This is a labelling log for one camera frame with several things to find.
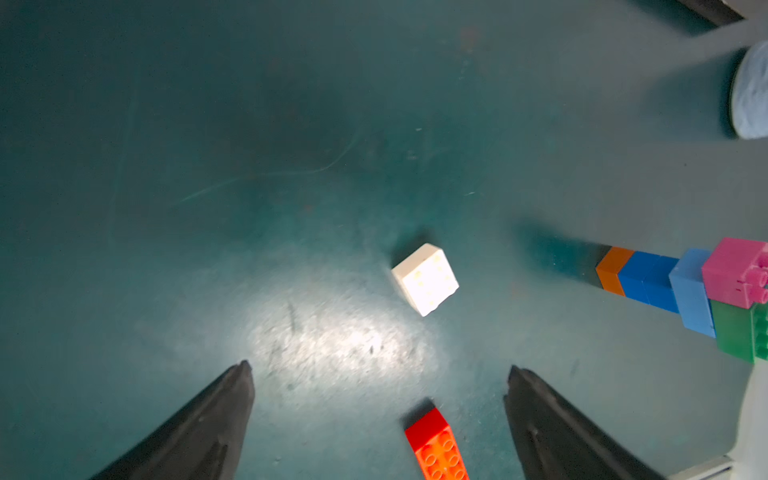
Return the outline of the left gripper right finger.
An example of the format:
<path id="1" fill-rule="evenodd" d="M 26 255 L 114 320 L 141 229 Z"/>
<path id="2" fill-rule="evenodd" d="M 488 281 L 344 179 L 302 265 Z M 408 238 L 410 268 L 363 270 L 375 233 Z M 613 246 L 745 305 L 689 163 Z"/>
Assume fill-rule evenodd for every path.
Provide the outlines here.
<path id="1" fill-rule="evenodd" d="M 506 415 L 527 479 L 658 479 L 536 373 L 513 366 Z"/>

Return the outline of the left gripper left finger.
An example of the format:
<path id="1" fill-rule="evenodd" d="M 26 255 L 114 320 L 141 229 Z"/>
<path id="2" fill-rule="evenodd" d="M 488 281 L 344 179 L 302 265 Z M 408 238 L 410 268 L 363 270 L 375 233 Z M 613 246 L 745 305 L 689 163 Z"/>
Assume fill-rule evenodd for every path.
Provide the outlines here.
<path id="1" fill-rule="evenodd" d="M 232 479 L 255 399 L 248 361 L 229 367 L 96 479 Z"/>

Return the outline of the red long lego brick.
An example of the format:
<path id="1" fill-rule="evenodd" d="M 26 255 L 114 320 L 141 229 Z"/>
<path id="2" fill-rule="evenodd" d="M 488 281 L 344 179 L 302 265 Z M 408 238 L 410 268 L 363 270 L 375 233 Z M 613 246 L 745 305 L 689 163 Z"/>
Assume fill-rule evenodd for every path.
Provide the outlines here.
<path id="1" fill-rule="evenodd" d="M 405 436 L 427 480 L 469 480 L 456 438 L 437 408 L 406 428 Z"/>

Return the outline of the blue square lego brick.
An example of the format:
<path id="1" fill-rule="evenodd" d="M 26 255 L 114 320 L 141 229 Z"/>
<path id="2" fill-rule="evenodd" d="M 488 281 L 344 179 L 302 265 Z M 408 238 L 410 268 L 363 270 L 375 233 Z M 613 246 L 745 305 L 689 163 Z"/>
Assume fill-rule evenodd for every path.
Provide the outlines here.
<path id="1" fill-rule="evenodd" d="M 659 255 L 635 251 L 618 274 L 624 295 L 649 304 L 645 279 L 660 259 Z"/>
<path id="2" fill-rule="evenodd" d="M 677 263 L 676 258 L 660 256 L 643 279 L 648 303 L 676 314 L 679 313 L 679 308 L 669 274 Z"/>

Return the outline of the orange square lego brick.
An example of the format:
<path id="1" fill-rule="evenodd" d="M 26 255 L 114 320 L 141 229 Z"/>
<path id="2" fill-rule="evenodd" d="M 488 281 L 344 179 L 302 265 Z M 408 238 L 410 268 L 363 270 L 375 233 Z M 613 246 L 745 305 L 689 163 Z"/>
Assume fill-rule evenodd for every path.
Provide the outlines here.
<path id="1" fill-rule="evenodd" d="M 595 267 L 604 291 L 625 297 L 619 274 L 631 259 L 634 250 L 612 246 Z"/>

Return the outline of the light blue long lego brick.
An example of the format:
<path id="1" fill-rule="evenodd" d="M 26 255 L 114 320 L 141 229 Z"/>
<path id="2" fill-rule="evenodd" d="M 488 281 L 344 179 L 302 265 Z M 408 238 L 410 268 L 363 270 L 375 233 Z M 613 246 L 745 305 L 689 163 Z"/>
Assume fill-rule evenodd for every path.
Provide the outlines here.
<path id="1" fill-rule="evenodd" d="M 711 306 L 702 276 L 702 267 L 710 255 L 708 250 L 688 249 L 668 277 L 684 327 L 715 338 Z"/>

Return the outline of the cream square lego brick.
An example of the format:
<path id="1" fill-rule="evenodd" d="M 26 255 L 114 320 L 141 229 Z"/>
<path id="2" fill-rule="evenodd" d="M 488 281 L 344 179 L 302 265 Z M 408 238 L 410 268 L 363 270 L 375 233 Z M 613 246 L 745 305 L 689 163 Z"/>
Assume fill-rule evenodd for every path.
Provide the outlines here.
<path id="1" fill-rule="evenodd" d="M 430 243 L 419 247 L 391 272 L 408 303 L 422 317 L 459 289 L 444 250 Z"/>

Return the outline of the green long lego brick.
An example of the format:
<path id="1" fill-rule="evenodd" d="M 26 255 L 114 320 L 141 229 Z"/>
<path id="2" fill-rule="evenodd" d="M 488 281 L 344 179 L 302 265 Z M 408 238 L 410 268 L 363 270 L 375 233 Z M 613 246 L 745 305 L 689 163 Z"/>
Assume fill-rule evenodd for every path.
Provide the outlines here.
<path id="1" fill-rule="evenodd" d="M 755 303 L 743 309 L 710 301 L 718 348 L 753 363 L 767 360 L 767 305 Z"/>

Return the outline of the pink square lego brick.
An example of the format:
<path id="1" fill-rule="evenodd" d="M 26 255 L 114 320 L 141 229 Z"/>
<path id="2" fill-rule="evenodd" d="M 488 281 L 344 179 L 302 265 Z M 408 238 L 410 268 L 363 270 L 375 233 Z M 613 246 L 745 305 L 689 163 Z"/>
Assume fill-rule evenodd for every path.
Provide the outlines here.
<path id="1" fill-rule="evenodd" d="M 767 243 L 723 238 L 702 266 L 710 300 L 750 309 L 767 303 Z"/>

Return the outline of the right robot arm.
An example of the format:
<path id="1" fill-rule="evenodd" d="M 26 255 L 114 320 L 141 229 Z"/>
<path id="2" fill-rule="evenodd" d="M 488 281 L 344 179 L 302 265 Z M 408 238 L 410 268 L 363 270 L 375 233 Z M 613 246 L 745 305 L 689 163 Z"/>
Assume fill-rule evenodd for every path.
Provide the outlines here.
<path id="1" fill-rule="evenodd" d="M 731 479 L 767 479 L 767 362 L 752 370 L 740 411 L 737 438 L 729 456 Z"/>

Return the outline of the green table mat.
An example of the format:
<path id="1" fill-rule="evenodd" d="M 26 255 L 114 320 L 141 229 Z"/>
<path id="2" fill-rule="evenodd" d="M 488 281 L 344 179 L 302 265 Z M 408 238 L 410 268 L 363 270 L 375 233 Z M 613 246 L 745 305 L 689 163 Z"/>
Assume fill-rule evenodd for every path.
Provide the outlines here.
<path id="1" fill-rule="evenodd" d="M 522 475 L 535 371 L 652 468 L 730 451 L 751 366 L 602 290 L 606 246 L 767 237 L 730 129 L 758 16 L 675 1 L 5 1 L 1 475 L 86 479 L 228 366 L 241 479 L 417 479 L 435 405 Z M 425 243 L 459 289 L 422 317 Z"/>

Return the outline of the light blue mug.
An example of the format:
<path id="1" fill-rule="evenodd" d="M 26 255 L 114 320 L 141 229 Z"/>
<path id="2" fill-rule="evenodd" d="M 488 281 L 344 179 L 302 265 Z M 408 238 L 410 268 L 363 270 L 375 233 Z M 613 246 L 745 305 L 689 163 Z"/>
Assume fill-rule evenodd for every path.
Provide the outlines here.
<path id="1" fill-rule="evenodd" d="M 767 137 L 767 107 L 767 41 L 761 41 L 747 49 L 731 86 L 730 118 L 739 138 Z"/>

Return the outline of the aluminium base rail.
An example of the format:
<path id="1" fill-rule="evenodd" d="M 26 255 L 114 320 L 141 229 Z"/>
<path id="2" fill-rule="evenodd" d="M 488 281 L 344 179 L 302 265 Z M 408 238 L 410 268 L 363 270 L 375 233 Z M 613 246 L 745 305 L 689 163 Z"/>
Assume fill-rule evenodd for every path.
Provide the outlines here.
<path id="1" fill-rule="evenodd" d="M 733 466 L 730 456 L 721 455 L 670 475 L 668 480 L 729 480 Z"/>

